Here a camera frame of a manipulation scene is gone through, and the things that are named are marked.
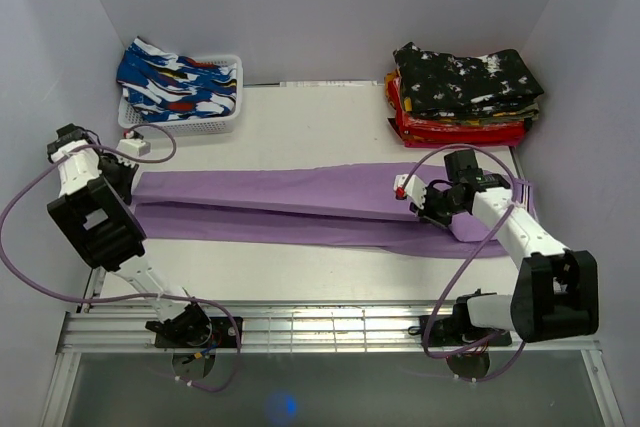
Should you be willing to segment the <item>purple trousers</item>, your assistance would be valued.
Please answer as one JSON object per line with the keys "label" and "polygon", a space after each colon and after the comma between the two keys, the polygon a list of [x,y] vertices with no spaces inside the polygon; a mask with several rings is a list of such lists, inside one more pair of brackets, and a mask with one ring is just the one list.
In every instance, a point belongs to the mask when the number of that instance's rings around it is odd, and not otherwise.
{"label": "purple trousers", "polygon": [[296,170],[145,172],[133,192],[150,239],[352,248],[462,259],[487,234],[463,212],[442,229],[395,197],[409,163]]}

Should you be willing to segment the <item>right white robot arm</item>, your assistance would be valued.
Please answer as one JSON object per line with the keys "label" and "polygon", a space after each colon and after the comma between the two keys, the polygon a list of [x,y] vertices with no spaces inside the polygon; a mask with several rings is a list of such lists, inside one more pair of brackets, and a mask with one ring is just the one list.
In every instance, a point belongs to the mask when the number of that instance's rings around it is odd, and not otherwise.
{"label": "right white robot arm", "polygon": [[588,336],[599,328],[597,261],[551,236],[516,198],[509,174],[486,173],[475,149],[444,158],[446,177],[429,183],[415,170],[394,181],[395,195],[410,202],[422,221],[447,228],[468,213],[489,230],[518,269],[509,295],[457,298],[448,316],[432,313],[422,338],[427,346],[475,345],[497,332],[514,332],[526,343]]}

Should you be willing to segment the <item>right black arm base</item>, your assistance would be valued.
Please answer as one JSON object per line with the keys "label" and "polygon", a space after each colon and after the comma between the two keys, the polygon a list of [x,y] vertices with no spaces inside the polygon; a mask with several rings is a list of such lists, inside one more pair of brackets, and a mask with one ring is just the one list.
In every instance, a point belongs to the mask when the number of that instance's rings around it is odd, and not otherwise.
{"label": "right black arm base", "polygon": [[437,315],[429,334],[428,345],[430,347],[462,347],[487,336],[490,336],[489,347],[507,347],[512,344],[509,332],[496,334],[487,328],[461,326],[453,315]]}

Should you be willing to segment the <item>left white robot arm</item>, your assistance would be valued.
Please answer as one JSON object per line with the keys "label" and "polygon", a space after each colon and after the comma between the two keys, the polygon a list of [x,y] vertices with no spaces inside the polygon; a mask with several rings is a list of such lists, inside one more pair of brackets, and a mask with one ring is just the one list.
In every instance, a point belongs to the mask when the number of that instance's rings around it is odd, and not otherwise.
{"label": "left white robot arm", "polygon": [[186,292],[164,279],[145,257],[146,234],[130,210],[132,184],[139,168],[135,161],[151,146],[129,131],[115,153],[101,151],[89,130],[68,124],[47,145],[57,166],[58,198],[47,210],[84,262],[125,280],[148,296],[157,319],[146,328],[178,347],[200,347],[212,337],[211,320]]}

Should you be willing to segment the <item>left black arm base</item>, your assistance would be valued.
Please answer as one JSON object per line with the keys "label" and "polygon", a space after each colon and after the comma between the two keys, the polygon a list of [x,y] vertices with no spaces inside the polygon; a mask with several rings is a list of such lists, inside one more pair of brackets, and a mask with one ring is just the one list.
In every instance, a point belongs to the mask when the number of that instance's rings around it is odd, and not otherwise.
{"label": "left black arm base", "polygon": [[173,333],[159,321],[147,321],[145,328],[155,334],[153,345],[157,348],[236,348],[236,334],[242,335],[244,319],[240,316],[233,319],[210,317],[208,322]]}

